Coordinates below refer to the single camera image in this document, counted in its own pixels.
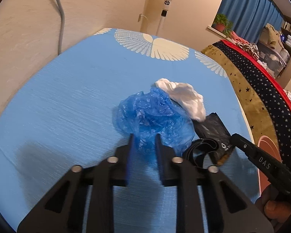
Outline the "person's right hand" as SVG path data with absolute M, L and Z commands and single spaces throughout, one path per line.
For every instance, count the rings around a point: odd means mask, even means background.
M 291 216 L 291 205 L 289 203 L 272 199 L 276 193 L 277 190 L 270 184 L 255 202 L 256 207 L 274 222 L 274 226 L 285 223 Z

